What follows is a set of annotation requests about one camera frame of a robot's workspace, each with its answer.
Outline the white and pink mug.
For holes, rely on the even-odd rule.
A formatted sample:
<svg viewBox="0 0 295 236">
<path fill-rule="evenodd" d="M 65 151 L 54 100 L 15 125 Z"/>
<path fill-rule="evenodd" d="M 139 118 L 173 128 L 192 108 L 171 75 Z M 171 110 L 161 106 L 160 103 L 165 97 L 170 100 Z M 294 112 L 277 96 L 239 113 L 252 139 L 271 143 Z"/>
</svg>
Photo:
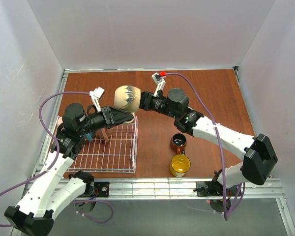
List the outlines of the white and pink mug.
<svg viewBox="0 0 295 236">
<path fill-rule="evenodd" d="M 108 142 L 110 140 L 110 137 L 112 136 L 113 130 L 102 128 L 100 130 L 97 130 L 95 133 L 98 138 L 104 140 L 105 142 Z"/>
</svg>

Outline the blue floral mug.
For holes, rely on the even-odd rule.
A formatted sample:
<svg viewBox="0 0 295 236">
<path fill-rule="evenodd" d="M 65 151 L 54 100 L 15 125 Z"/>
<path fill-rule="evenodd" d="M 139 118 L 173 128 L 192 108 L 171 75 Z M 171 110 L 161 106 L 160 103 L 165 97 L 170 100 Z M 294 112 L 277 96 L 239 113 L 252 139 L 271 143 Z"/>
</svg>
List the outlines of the blue floral mug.
<svg viewBox="0 0 295 236">
<path fill-rule="evenodd" d="M 93 140 L 93 136 L 94 136 L 94 132 L 89 132 L 84 134 L 84 139 L 91 143 Z"/>
</svg>

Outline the beige ceramic mug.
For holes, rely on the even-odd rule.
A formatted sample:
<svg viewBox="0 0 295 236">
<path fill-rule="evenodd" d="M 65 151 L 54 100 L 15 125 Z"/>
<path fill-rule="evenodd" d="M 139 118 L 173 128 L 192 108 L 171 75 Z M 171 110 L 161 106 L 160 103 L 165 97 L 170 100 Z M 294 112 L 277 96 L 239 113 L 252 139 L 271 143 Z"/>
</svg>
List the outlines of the beige ceramic mug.
<svg viewBox="0 0 295 236">
<path fill-rule="evenodd" d="M 115 90 L 114 107 L 133 115 L 133 119 L 126 121 L 126 123 L 134 121 L 135 113 L 139 110 L 140 100 L 141 90 L 135 86 L 124 85 Z"/>
</svg>

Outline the pink faceted mug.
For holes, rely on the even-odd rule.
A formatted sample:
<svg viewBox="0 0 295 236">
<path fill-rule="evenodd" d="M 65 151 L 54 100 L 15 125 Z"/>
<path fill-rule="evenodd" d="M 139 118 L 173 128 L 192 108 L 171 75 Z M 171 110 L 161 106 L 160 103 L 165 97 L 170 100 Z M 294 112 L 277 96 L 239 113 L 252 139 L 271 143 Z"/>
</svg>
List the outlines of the pink faceted mug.
<svg viewBox="0 0 295 236">
<path fill-rule="evenodd" d="M 58 129 L 58 127 L 63 123 L 62 121 L 62 117 L 57 116 L 57 122 L 56 122 L 56 129 Z"/>
</svg>

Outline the brown mug black interior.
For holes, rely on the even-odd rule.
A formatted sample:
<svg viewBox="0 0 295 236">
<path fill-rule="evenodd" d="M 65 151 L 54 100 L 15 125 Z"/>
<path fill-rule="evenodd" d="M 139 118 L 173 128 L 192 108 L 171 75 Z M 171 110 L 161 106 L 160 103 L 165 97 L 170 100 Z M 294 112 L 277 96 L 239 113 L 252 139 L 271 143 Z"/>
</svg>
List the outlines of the brown mug black interior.
<svg viewBox="0 0 295 236">
<path fill-rule="evenodd" d="M 176 154 L 182 154 L 182 150 L 186 147 L 187 139 L 181 133 L 176 133 L 172 136 L 170 147 Z"/>
</svg>

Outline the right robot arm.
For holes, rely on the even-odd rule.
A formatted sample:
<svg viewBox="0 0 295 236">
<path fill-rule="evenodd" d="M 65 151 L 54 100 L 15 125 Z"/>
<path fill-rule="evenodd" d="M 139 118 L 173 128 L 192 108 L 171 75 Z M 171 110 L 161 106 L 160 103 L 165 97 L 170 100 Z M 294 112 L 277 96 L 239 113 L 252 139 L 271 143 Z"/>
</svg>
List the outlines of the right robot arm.
<svg viewBox="0 0 295 236">
<path fill-rule="evenodd" d="M 180 88 L 173 88 L 167 96 L 141 93 L 140 109 L 155 111 L 175 119 L 175 127 L 182 133 L 222 146 L 242 160 L 241 163 L 222 169 L 212 180 L 217 193 L 244 182 L 263 185 L 278 162 L 270 138 L 264 134 L 254 137 L 214 123 L 189 106 L 189 97 Z"/>
</svg>

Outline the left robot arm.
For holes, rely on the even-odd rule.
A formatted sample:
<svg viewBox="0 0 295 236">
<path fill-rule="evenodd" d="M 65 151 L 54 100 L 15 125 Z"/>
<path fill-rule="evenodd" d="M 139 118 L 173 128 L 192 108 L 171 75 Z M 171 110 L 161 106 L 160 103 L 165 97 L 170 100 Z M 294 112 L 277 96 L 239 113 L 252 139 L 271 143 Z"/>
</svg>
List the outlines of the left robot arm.
<svg viewBox="0 0 295 236">
<path fill-rule="evenodd" d="M 94 194 L 94 177 L 83 171 L 70 176 L 58 192 L 56 186 L 85 144 L 87 134 L 132 121 L 134 115 L 110 106 L 90 114 L 80 103 L 65 108 L 57 128 L 57 141 L 51 146 L 45 167 L 25 196 L 4 215 L 17 230 L 29 236 L 46 236 L 56 217 L 77 197 Z"/>
</svg>

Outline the yellow enamel mug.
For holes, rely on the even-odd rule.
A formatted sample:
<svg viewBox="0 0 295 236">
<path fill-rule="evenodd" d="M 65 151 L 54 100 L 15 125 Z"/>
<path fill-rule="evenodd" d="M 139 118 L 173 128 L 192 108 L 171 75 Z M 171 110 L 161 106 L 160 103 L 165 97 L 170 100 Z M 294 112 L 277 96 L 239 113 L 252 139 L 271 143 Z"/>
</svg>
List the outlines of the yellow enamel mug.
<svg viewBox="0 0 295 236">
<path fill-rule="evenodd" d="M 185 155 L 184 149 L 171 159 L 170 172 L 175 177 L 183 177 L 190 170 L 190 167 L 191 161 Z"/>
</svg>

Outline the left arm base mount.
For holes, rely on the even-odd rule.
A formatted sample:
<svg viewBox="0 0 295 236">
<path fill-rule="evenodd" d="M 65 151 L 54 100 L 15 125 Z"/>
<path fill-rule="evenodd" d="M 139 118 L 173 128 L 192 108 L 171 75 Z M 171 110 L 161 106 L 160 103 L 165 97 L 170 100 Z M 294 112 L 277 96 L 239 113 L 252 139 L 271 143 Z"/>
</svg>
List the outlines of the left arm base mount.
<svg viewBox="0 0 295 236">
<path fill-rule="evenodd" d="M 91 198 L 106 198 L 109 196 L 110 183 L 109 182 L 94 182 L 90 185 Z"/>
</svg>

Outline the aluminium frame rail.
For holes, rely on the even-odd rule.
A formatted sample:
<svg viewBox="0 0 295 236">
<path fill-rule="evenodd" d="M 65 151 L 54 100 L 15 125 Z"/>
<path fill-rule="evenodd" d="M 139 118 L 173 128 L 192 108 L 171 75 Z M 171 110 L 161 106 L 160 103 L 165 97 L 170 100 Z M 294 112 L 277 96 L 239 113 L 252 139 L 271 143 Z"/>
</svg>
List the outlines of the aluminium frame rail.
<svg viewBox="0 0 295 236">
<path fill-rule="evenodd" d="M 166 72 L 165 86 L 162 92 L 167 96 L 171 89 L 182 89 L 189 97 L 189 106 L 211 119 L 236 132 L 253 135 L 248 113 L 240 94 L 239 85 L 233 69 L 220 70 L 187 70 L 181 72 Z M 61 99 L 60 115 L 63 116 L 65 108 L 72 103 L 80 103 L 90 114 L 97 112 L 89 92 L 98 87 L 105 90 L 99 104 L 100 107 L 114 107 L 115 90 L 124 85 L 139 88 L 141 92 L 148 91 L 154 94 L 156 84 L 152 79 L 153 72 L 94 72 L 70 75 L 65 86 L 65 94 L 72 94 L 73 99 Z M 238 185 L 242 195 L 226 197 L 226 188 L 223 196 L 201 196 L 193 190 L 198 181 L 212 181 L 214 176 L 222 169 L 235 166 L 242 162 L 230 151 L 223 149 L 207 140 L 190 136 L 179 131 L 175 119 L 155 111 L 140 109 L 135 113 L 138 119 L 138 140 L 136 172 L 132 173 L 89 173 L 94 182 L 109 182 L 110 191 L 106 198 L 77 197 L 71 203 L 99 202 L 109 204 L 110 200 L 161 200 L 161 199 L 200 199 L 208 200 L 213 206 L 213 212 L 225 219 L 237 208 L 242 198 L 251 197 L 252 192 L 274 195 L 272 188 L 275 182 L 266 179 L 263 185 L 244 182 Z M 181 133 L 187 139 L 185 155 L 191 161 L 190 170 L 183 177 L 175 177 L 170 172 L 171 159 L 177 155 L 170 147 L 174 134 Z M 56 126 L 48 130 L 54 142 L 57 141 Z M 45 167 L 50 145 L 46 152 L 46 160 L 41 169 Z M 58 192 L 70 180 L 70 176 L 77 172 L 66 171 L 55 188 Z M 33 182 L 39 178 L 40 173 L 33 177 Z"/>
</svg>

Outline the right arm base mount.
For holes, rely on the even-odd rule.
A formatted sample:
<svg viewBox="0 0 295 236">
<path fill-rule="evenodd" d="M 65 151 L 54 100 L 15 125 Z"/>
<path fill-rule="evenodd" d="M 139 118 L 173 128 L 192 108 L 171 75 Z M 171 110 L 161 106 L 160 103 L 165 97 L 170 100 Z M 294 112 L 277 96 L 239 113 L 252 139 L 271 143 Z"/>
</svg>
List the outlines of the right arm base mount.
<svg viewBox="0 0 295 236">
<path fill-rule="evenodd" d="M 229 189 L 226 189 L 226 197 L 235 196 L 237 191 L 239 190 L 238 196 L 242 195 L 242 191 L 240 187 L 233 186 Z M 197 193 L 198 197 L 204 196 L 223 196 L 223 187 L 217 181 L 198 181 L 196 182 L 196 188 L 193 190 Z"/>
</svg>

